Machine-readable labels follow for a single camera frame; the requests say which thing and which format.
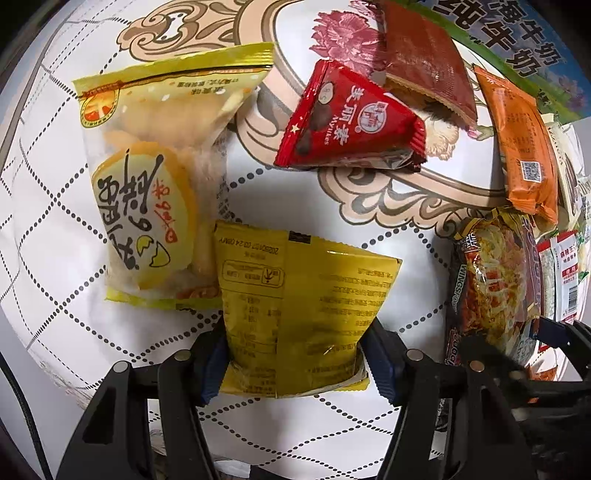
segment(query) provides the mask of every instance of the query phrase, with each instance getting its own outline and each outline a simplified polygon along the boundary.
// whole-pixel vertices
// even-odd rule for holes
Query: yellow bread package
[[[170,309],[219,302],[223,133],[272,62],[272,43],[248,44],[74,82],[109,241],[108,299]]]
[[[220,221],[215,243],[232,355],[223,392],[291,397],[366,388],[357,344],[401,260]]]

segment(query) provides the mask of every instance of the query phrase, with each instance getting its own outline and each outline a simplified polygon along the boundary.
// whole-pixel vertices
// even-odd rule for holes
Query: snack package
[[[579,261],[575,232],[564,232],[537,245],[542,266],[542,315],[556,322],[577,319]]]
[[[219,303],[213,228],[223,135],[269,72],[273,44],[221,48],[76,80],[86,155],[109,239],[107,298]]]
[[[564,374],[568,359],[560,348],[552,348],[540,344],[540,348],[527,365],[526,371],[531,380],[543,380],[547,382],[558,381]]]
[[[422,119],[366,77],[336,60],[319,60],[275,165],[417,168],[424,156]]]
[[[232,355],[223,392],[286,397],[366,387],[357,344],[401,260],[221,221],[215,240]]]
[[[540,259],[528,216],[495,209],[490,219],[473,219],[452,252],[451,306],[447,309],[447,362],[459,364],[464,335],[486,341],[520,365],[535,353],[532,322],[540,316]]]
[[[507,198],[521,212],[557,225],[556,159],[535,98],[478,65],[474,72],[498,134]]]
[[[559,123],[546,122],[554,156],[558,164],[558,229],[561,232],[572,230],[581,214],[581,197],[577,188],[577,176],[566,153],[565,144],[569,141]]]
[[[447,32],[421,14],[382,0],[389,80],[445,105],[476,128],[476,103],[464,61]]]

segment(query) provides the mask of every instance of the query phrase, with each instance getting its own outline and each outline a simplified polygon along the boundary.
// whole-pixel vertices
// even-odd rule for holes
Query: qr code
[[[542,169],[540,162],[537,161],[521,161],[521,176],[526,181],[534,181],[542,183]]]

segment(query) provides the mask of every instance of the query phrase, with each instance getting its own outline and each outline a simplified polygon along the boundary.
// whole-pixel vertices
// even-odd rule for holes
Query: black cable
[[[21,386],[18,384],[16,377],[12,373],[12,370],[10,370],[5,358],[2,356],[2,352],[0,352],[0,369],[12,387],[12,391],[14,392],[14,395],[21,406],[22,413],[25,416],[25,421],[27,422],[27,427],[29,428],[29,433],[31,434],[33,446],[35,447],[37,459],[39,460],[41,470],[43,471],[43,475],[45,476],[46,480],[53,480],[49,464],[47,463],[47,458],[45,457],[45,451],[43,451],[43,445],[41,444],[41,439],[39,438],[39,432],[37,431],[37,426],[35,425],[35,419],[33,418],[33,414],[29,408],[25,394],[22,392]]]

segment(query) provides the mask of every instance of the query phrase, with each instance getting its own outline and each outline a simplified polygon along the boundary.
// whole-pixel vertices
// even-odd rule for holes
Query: white tablecloth
[[[210,330],[221,312],[162,312],[104,300],[107,239],[72,80],[262,40],[277,42],[277,63],[232,125],[231,216],[403,259],[379,317],[407,346],[442,356],[449,237],[468,214],[505,197],[477,84],[478,132],[459,130],[440,109],[424,115],[428,163],[420,174],[279,171],[269,165],[316,60],[330,54],[367,74],[379,67],[360,56],[379,43],[363,2],[87,0],[43,59],[0,181],[1,306],[30,354],[83,406],[113,363],[159,363]],[[468,63],[495,72],[459,50]],[[286,400],[220,395],[200,410],[212,453],[294,479],[375,475],[397,417],[373,384],[358,393]],[[162,449],[156,402],[150,430]],[[441,448],[436,442],[433,454]]]

